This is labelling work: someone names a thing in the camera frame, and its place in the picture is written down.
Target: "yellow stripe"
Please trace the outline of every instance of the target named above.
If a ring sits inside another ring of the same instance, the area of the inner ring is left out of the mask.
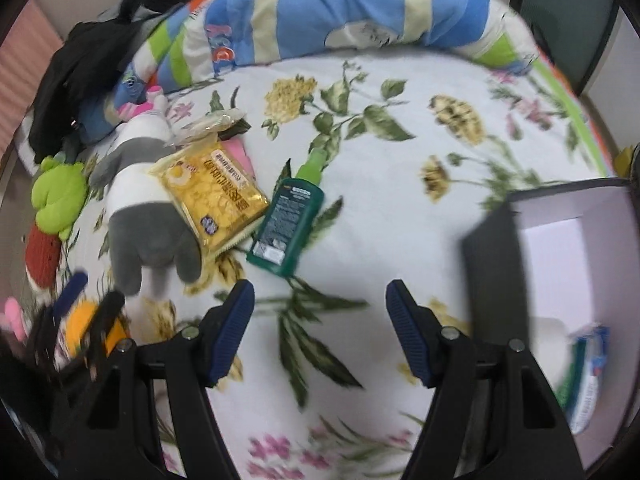
[[[276,37],[278,0],[254,0],[251,26],[254,31],[254,60],[268,63],[280,59]]]
[[[411,43],[420,39],[433,23],[432,0],[404,0],[404,34],[400,41]]]

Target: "storage box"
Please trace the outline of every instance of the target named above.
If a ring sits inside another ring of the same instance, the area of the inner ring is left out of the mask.
[[[640,365],[640,236],[628,180],[606,178],[510,194],[462,241],[474,337],[529,342],[529,317],[577,332],[610,327],[596,411],[576,436],[585,469],[635,415]]]

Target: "transparent plastic wrapper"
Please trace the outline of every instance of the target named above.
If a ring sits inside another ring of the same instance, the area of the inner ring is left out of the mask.
[[[247,238],[269,205],[213,136],[158,160],[149,173],[158,177],[196,233],[204,260]]]
[[[229,130],[232,126],[244,120],[245,115],[245,112],[238,108],[216,110],[180,128],[167,142],[167,145],[185,146],[209,136],[212,136],[214,140],[219,137],[226,140],[223,138],[222,132]]]

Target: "bed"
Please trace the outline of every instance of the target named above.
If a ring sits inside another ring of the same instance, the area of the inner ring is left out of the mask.
[[[168,118],[179,128],[232,98],[252,125],[244,145],[268,196],[325,136],[332,160],[312,244],[288,281],[248,264],[247,243],[194,285],[174,269],[146,269],[125,307],[131,335],[168,338],[249,279],[254,316],[229,375],[208,391],[241,477],[398,478],[430,393],[408,370],[385,285],[402,278],[443,324],[468,333],[463,235],[510,190],[610,175],[606,152],[543,58],[513,76],[417,47],[341,50],[176,92]],[[84,154],[87,175],[113,140]],[[94,301],[113,285],[103,217],[95,190],[60,265],[60,283],[87,271]],[[184,474],[161,385],[157,402],[165,463]]]

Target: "gray and white stuffed animal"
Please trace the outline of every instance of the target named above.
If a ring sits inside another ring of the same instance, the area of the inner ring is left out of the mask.
[[[190,227],[156,177],[147,173],[154,162],[175,149],[165,117],[167,100],[149,96],[153,109],[136,115],[116,130],[113,151],[95,167],[89,184],[110,185],[105,220],[109,227],[111,267],[116,288],[125,296],[140,291],[142,267],[175,264],[185,283],[200,277],[200,247]]]

